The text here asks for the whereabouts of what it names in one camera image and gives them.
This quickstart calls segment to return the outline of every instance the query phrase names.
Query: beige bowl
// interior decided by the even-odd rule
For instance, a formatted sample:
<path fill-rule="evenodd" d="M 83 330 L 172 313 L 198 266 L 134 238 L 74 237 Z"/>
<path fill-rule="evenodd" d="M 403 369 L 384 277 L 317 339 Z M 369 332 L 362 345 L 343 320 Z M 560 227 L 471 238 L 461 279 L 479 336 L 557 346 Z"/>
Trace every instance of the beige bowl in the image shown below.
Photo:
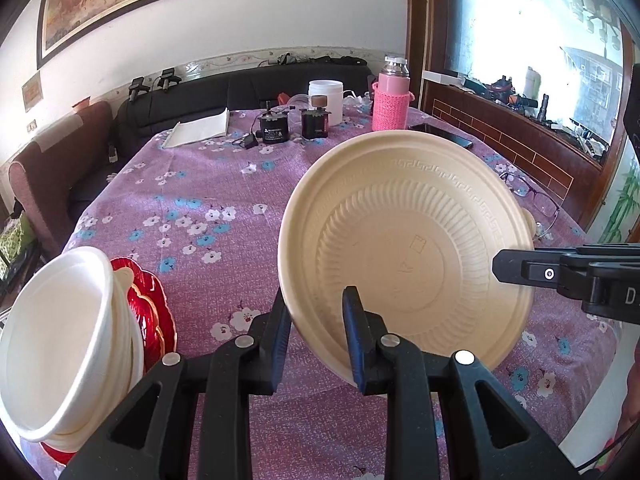
<path fill-rule="evenodd" d="M 278 275 L 296 328 L 352 381 L 342 291 L 422 350 L 468 349 L 492 369 L 524 328 L 532 289 L 499 283 L 502 249 L 532 250 L 528 218 L 482 160 L 420 132 L 336 146 L 300 180 L 282 220 Z"/>

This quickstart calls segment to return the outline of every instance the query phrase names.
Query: purple floral tablecloth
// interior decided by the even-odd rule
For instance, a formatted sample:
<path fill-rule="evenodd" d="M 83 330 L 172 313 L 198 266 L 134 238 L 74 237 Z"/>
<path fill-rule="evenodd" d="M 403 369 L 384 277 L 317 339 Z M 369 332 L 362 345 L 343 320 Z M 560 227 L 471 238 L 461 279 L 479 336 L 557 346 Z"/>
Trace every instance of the purple floral tablecloth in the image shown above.
<path fill-rule="evenodd" d="M 156 273 L 175 318 L 178 351 L 187 357 L 212 352 L 271 309 L 278 232 L 291 192 L 322 154 L 370 131 L 367 113 L 346 107 L 328 139 L 302 139 L 293 119 L 292 141 L 244 150 L 233 141 L 256 114 L 233 112 L 227 137 L 179 148 L 164 150 L 164 135 L 155 136 L 86 210 L 67 245 L 131 256 Z M 410 125 L 425 121 L 473 140 L 471 151 L 498 173 L 524 176 L 479 139 L 410 111 Z M 532 203 L 518 200 L 540 219 Z M 564 211 L 541 242 L 582 243 L 584 233 Z M 537 289 L 526 330 L 495 375 L 560 442 L 604 378 L 619 336 L 619 324 Z M 250 416 L 255 479 L 373 480 L 384 471 L 386 400 L 363 397 L 334 376 L 293 328 L 282 384 L 273 397 L 252 398 Z M 443 433 L 440 420 L 436 430 Z M 60 474 L 38 445 L 23 442 L 22 450 L 46 480 Z"/>

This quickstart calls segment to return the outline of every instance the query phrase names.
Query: smartphone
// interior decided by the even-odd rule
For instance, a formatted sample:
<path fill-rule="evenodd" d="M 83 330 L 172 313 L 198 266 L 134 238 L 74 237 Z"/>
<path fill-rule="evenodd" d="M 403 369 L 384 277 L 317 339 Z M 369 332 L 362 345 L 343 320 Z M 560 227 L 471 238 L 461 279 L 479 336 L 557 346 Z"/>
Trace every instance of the smartphone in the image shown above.
<path fill-rule="evenodd" d="M 442 137 L 443 139 L 455 142 L 457 145 L 462 146 L 466 149 L 469 149 L 474 145 L 470 140 L 463 139 L 463 137 L 457 136 L 456 134 L 450 134 L 449 132 L 438 128 L 437 126 L 432 126 L 431 124 L 427 123 L 410 126 L 409 129 L 415 130 L 416 132 L 424 132 L 426 134 L 437 135 L 439 137 Z"/>

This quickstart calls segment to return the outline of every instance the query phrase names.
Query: red plate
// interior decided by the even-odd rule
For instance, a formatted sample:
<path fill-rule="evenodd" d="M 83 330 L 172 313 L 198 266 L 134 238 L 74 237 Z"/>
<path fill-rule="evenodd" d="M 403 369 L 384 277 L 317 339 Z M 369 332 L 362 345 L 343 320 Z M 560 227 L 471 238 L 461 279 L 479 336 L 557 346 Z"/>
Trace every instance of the red plate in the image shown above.
<path fill-rule="evenodd" d="M 111 260 L 113 270 L 129 267 L 133 270 L 133 285 L 127 293 L 127 301 L 136 315 L 142 341 L 145 346 L 145 372 L 156 364 L 164 354 L 175 352 L 178 334 L 175 330 L 174 317 L 166 304 L 166 296 L 162 284 L 156 275 L 143 270 L 131 258 L 114 258 Z M 48 446 L 40 445 L 44 452 L 59 464 L 66 465 L 75 453 L 65 453 Z"/>

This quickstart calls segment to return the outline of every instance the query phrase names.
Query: bowl rim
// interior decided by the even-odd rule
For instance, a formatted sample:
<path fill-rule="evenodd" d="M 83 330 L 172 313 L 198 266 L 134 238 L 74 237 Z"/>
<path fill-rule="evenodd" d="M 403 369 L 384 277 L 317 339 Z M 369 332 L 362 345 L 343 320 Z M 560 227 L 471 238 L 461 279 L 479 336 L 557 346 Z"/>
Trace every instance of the bowl rim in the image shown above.
<path fill-rule="evenodd" d="M 86 351 L 84 352 L 84 357 L 80 363 L 78 371 L 76 372 L 76 376 L 69 387 L 68 392 L 62 400 L 62 403 L 57 408 L 57 410 L 53 413 L 51 418 L 42 426 L 35 429 L 28 429 L 20 424 L 17 424 L 14 418 L 10 415 L 7 407 L 4 405 L 4 401 L 0 396 L 0 413 L 2 415 L 2 419 L 10 421 L 17 430 L 17 433 L 25 440 L 30 442 L 39 442 L 41 440 L 45 440 L 48 436 L 56 433 L 56 428 L 59 426 L 60 422 L 63 420 L 64 416 L 67 414 L 69 407 L 73 405 L 73 403 L 78 400 L 78 395 L 81 391 L 82 382 L 86 379 L 87 370 L 90 365 L 94 362 L 96 354 L 100 349 L 100 341 L 101 336 L 106 330 L 108 322 L 111 320 L 111 298 L 113 295 L 113 269 L 111 269 L 111 263 L 107 258 L 106 254 L 104 254 L 101 250 L 83 246 L 72 249 L 65 253 L 60 254 L 55 257 L 53 260 L 44 265 L 33 277 L 29 280 L 24 288 L 20 291 L 18 296 L 15 299 L 14 306 L 12 310 L 18 307 L 20 308 L 20 298 L 28 295 L 30 293 L 30 288 L 34 286 L 35 283 L 33 280 L 37 277 L 38 274 L 45 272 L 45 270 L 51 270 L 52 267 L 57 267 L 63 265 L 63 262 L 70 258 L 74 257 L 78 254 L 85 253 L 90 258 L 95 259 L 100 266 L 102 267 L 102 272 L 104 275 L 104 287 L 102 297 L 100 298 L 100 307 L 98 309 L 98 315 L 95 321 L 94 330 L 92 331 L 91 338 L 89 339 L 89 344 L 86 347 Z M 9 316 L 7 320 L 7 324 L 2 330 L 2 337 L 0 337 L 0 356 L 4 354 L 4 359 L 0 362 L 0 370 L 6 370 L 5 362 L 8 359 L 8 355 L 6 354 L 7 346 L 11 339 L 11 335 L 14 330 L 14 325 L 17 323 L 17 316 Z M 4 374 L 0 374 L 0 386 L 3 382 Z"/>
<path fill-rule="evenodd" d="M 308 315 L 305 314 L 303 309 L 300 309 L 299 305 L 302 303 L 299 295 L 299 291 L 292 285 L 289 276 L 295 272 L 295 264 L 290 261 L 290 254 L 294 246 L 294 240 L 292 233 L 295 232 L 295 224 L 299 221 L 297 214 L 299 213 L 300 204 L 304 202 L 304 197 L 310 192 L 310 186 L 318 186 L 317 179 L 319 174 L 326 171 L 327 166 L 334 162 L 334 158 L 337 155 L 343 154 L 343 152 L 351 151 L 355 153 L 357 150 L 362 150 L 361 153 L 367 153 L 366 147 L 372 142 L 376 142 L 378 139 L 405 139 L 407 142 L 420 141 L 430 143 L 434 149 L 446 150 L 448 153 L 453 153 L 458 159 L 464 159 L 464 163 L 468 165 L 471 170 L 478 175 L 479 178 L 487 181 L 488 184 L 492 182 L 496 184 L 495 189 L 497 192 L 498 200 L 504 205 L 506 211 L 510 212 L 509 220 L 512 222 L 513 230 L 518 238 L 522 241 L 523 250 L 533 250 L 533 242 L 530 236 L 530 228 L 527 224 L 526 217 L 522 213 L 522 209 L 512 193 L 509 192 L 506 186 L 500 181 L 500 177 L 492 171 L 479 157 L 473 153 L 468 152 L 461 146 L 457 146 L 446 139 L 441 139 L 436 136 L 431 136 L 422 132 L 415 132 L 412 130 L 383 130 L 378 132 L 371 132 L 362 134 L 357 137 L 352 137 L 333 147 L 331 150 L 322 155 L 311 168 L 302 176 L 298 184 L 296 185 L 289 202 L 285 208 L 282 223 L 280 225 L 280 235 L 278 236 L 278 280 L 282 295 L 287 305 L 287 309 L 291 315 L 292 322 L 296 329 L 302 336 L 303 340 L 309 346 L 313 354 L 318 357 L 325 366 L 329 368 L 338 377 L 354 384 L 351 377 L 351 370 L 348 370 L 348 377 L 344 374 L 344 366 L 339 359 L 330 351 L 330 346 L 322 335 L 327 332 L 324 328 L 317 330 L 317 327 L 311 326 Z M 526 288 L 520 291 L 518 299 L 522 298 L 523 304 L 526 306 L 526 314 L 522 316 L 522 320 L 518 324 L 519 330 L 514 330 L 513 336 L 508 339 L 508 347 L 513 349 L 513 346 L 517 343 L 522 330 L 524 329 L 527 319 L 529 318 L 530 308 L 533 301 L 533 291 L 531 288 Z M 498 362 L 485 363 L 489 369 L 495 368 L 504 358 L 509 354 L 511 350 L 502 352 L 501 358 Z"/>

